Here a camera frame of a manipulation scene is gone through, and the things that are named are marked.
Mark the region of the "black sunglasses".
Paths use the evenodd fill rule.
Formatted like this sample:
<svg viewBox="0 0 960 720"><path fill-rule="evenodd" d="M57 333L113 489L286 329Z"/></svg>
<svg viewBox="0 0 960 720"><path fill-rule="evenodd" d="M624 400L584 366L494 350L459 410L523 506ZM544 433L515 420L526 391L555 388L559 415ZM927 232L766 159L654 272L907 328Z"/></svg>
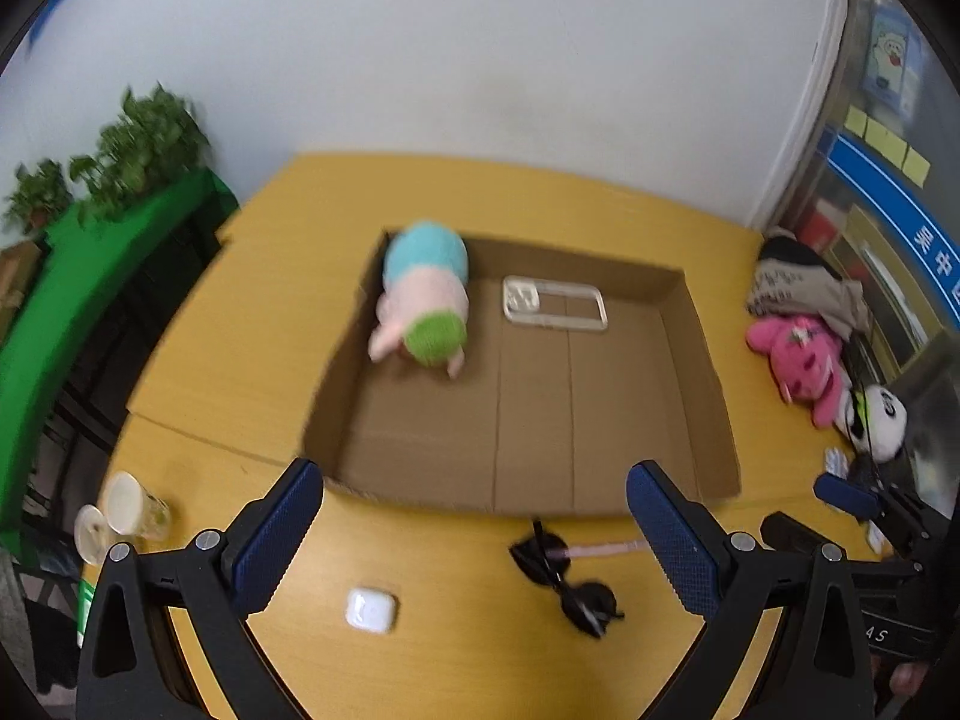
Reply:
<svg viewBox="0 0 960 720"><path fill-rule="evenodd" d="M550 589L560 598L562 613L579 632L592 639L602 639L608 626L623 621L625 613L620 610L615 593L605 583L568 582L566 573L571 559L566 555L567 547L556 533L549 532L538 518L534 518L530 535L514 541L508 553L527 580Z"/></svg>

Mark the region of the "white earbuds case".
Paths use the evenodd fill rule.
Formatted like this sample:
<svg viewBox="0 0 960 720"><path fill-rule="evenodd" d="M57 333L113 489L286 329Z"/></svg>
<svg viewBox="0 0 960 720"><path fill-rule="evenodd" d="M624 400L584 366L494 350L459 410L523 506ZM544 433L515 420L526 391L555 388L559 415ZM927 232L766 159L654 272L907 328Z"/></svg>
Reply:
<svg viewBox="0 0 960 720"><path fill-rule="evenodd" d="M398 600L392 593L370 587L355 587L348 592L345 621L350 628L386 635L394 628L397 613Z"/></svg>

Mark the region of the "pink pen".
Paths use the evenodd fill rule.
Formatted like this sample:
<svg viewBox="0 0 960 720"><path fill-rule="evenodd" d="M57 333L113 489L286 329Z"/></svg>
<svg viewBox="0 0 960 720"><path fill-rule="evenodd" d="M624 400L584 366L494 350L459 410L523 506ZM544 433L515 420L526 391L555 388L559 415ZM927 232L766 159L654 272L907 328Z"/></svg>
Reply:
<svg viewBox="0 0 960 720"><path fill-rule="evenodd" d="M574 561L574 559L599 559L599 557L621 556L622 554L647 550L649 550L649 544L647 544L644 539L632 539L631 541L615 541L615 543L556 546L556 548L548 548L545 554L551 561L563 561L563 559Z"/></svg>

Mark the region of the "white small packet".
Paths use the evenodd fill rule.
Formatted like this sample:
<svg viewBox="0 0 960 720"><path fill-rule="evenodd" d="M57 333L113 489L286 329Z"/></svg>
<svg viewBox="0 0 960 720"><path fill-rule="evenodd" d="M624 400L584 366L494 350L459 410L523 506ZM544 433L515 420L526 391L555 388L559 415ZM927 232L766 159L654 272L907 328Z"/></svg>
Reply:
<svg viewBox="0 0 960 720"><path fill-rule="evenodd" d="M828 475L846 479L850 476L851 460L839 447L828 447L823 454L823 466Z"/></svg>

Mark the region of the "panda plush toy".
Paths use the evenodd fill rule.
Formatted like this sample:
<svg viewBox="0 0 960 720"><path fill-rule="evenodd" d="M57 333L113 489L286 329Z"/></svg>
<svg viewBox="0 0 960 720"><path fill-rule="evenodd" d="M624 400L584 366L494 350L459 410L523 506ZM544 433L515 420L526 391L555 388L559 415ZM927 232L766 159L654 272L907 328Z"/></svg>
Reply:
<svg viewBox="0 0 960 720"><path fill-rule="evenodd" d="M871 383L844 392L835 419L836 429L858 454L875 463L893 460L905 444L908 411L888 388Z"/></svg>

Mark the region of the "clear plastic cup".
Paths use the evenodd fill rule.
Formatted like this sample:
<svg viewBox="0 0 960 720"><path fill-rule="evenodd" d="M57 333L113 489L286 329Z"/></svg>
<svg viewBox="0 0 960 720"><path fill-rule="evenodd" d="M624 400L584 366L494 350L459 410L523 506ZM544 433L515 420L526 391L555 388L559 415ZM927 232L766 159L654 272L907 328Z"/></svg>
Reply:
<svg viewBox="0 0 960 720"><path fill-rule="evenodd" d="M101 505L86 504L78 511L73 538L82 561L101 566L110 548L122 539L163 541L171 525L169 505L135 476L119 472L107 480Z"/></svg>

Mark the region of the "shallow brown cardboard box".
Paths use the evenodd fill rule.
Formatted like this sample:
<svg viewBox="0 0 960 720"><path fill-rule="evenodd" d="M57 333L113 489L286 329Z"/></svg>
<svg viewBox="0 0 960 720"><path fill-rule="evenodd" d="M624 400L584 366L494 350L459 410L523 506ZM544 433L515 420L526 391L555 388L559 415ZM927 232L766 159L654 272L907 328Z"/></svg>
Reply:
<svg viewBox="0 0 960 720"><path fill-rule="evenodd" d="M620 515L631 466L654 460L692 499L740 489L739 459L692 294L674 268L525 242L467 241L466 364L449 379L368 356L382 254L359 280L301 450L359 496L500 515ZM506 277L596 286L605 332L508 322Z"/></svg>

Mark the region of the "yellow sticky note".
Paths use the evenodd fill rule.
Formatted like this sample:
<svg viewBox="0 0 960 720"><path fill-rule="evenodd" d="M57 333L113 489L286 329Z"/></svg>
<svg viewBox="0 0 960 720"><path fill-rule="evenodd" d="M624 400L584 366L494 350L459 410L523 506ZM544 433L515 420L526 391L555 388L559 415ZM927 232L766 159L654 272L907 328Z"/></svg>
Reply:
<svg viewBox="0 0 960 720"><path fill-rule="evenodd" d="M893 164L896 169L900 169L900 167L903 166L905 158L907 157L907 142L905 142L900 135L892 132L889 127L885 127L882 122L874 119L874 117L867 119L864 140L866 140L867 145L875 149L877 153L882 154L885 160Z"/></svg>
<svg viewBox="0 0 960 720"><path fill-rule="evenodd" d="M931 163L924 158L923 154L919 153L918 149L910 146L910 148L907 149L907 156L905 156L903 164L901 165L903 176L910 179L914 185L924 187L926 179L929 176L929 171L931 171Z"/></svg>
<svg viewBox="0 0 960 720"><path fill-rule="evenodd" d="M848 106L846 110L846 119L844 119L844 128L851 132L855 137L862 138L864 133L866 133L867 124L869 123L869 115L854 104Z"/></svg>

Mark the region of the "white clear phone case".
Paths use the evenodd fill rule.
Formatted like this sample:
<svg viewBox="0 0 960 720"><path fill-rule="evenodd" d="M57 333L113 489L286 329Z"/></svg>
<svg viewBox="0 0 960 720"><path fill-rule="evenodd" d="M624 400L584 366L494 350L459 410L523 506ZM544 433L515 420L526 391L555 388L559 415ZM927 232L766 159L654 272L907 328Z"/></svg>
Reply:
<svg viewBox="0 0 960 720"><path fill-rule="evenodd" d="M529 277L506 277L501 307L508 322L563 332L601 333L608 327L604 296L596 286Z"/></svg>

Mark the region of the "green cloth covered table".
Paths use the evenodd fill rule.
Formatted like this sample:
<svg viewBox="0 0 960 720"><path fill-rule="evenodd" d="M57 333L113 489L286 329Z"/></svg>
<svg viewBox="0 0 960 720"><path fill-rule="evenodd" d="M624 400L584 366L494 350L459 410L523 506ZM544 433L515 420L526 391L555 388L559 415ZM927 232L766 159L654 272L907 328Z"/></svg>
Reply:
<svg viewBox="0 0 960 720"><path fill-rule="evenodd" d="M2 344L2 546L14 557L32 558L21 507L36 444L91 328L178 227L199 216L215 231L236 208L220 177L197 169L116 221L70 210L47 230L49 255Z"/></svg>

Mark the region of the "small brown cardboard box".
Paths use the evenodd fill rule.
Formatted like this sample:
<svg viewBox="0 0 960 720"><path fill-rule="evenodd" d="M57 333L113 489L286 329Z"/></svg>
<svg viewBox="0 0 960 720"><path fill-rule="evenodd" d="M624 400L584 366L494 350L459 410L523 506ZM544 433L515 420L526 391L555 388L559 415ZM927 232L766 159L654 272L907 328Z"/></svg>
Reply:
<svg viewBox="0 0 960 720"><path fill-rule="evenodd" d="M0 255L0 338L8 335L14 317L25 302L43 251L32 241L10 245Z"/></svg>

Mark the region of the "cartoon sheep poster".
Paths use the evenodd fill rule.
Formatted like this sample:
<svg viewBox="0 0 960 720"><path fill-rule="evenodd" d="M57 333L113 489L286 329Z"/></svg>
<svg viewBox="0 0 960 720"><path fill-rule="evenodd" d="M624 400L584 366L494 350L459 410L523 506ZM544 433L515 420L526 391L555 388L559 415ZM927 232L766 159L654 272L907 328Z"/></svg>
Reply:
<svg viewBox="0 0 960 720"><path fill-rule="evenodd" d="M877 7L872 14L862 89L901 119L911 121L923 70L924 50L913 21L896 8Z"/></svg>

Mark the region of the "blue pink green plush toy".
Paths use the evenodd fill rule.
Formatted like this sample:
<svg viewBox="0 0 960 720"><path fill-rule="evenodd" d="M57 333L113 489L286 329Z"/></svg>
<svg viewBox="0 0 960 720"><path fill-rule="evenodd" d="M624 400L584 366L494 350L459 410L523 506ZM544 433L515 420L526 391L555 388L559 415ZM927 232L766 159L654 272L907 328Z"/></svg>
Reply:
<svg viewBox="0 0 960 720"><path fill-rule="evenodd" d="M381 362L405 351L449 379L466 362L469 254L457 232L420 221L392 236L382 259L382 293L368 356Z"/></svg>

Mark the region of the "small potted green plant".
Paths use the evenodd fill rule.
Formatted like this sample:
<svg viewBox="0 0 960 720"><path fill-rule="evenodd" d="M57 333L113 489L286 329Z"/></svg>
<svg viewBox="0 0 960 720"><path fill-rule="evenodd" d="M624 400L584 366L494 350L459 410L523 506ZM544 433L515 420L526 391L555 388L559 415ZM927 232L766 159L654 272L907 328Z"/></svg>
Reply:
<svg viewBox="0 0 960 720"><path fill-rule="evenodd" d="M73 203L59 161L42 160L34 167L18 164L14 170L13 192L3 211L3 229L18 229L23 234L41 231L57 221Z"/></svg>

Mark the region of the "large potted green plant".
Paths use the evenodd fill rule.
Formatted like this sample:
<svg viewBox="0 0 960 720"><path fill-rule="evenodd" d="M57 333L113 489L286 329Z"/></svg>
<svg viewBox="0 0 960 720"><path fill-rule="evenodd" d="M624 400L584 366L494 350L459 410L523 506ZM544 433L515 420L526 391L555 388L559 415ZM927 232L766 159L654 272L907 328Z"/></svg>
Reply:
<svg viewBox="0 0 960 720"><path fill-rule="evenodd" d="M208 148L190 99L160 83L143 96L128 86L121 112L99 130L93 153L68 163L68 178L85 191L78 218L117 220L202 167Z"/></svg>

